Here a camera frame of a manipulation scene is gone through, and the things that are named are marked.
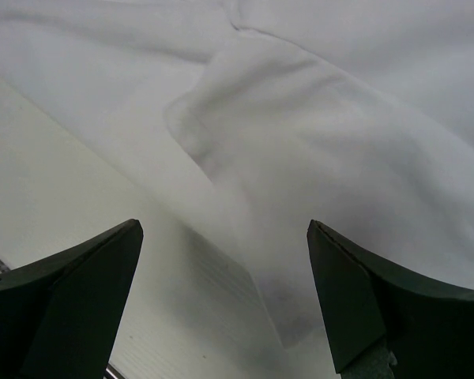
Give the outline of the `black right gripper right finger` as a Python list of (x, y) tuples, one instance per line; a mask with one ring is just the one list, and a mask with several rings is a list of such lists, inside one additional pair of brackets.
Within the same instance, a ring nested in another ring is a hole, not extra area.
[(342, 378), (474, 378), (474, 290), (388, 261), (318, 221), (307, 241)]

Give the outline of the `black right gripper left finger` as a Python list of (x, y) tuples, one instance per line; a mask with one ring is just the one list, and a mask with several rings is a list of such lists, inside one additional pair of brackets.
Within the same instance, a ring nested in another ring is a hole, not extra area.
[(102, 378), (139, 260), (127, 220), (0, 274), (0, 378)]

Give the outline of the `white t shirt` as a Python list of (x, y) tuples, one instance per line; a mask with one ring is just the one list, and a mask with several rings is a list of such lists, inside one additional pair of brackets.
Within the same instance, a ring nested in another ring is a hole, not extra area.
[(0, 1), (0, 75), (322, 326), (307, 224), (474, 288), (474, 1)]

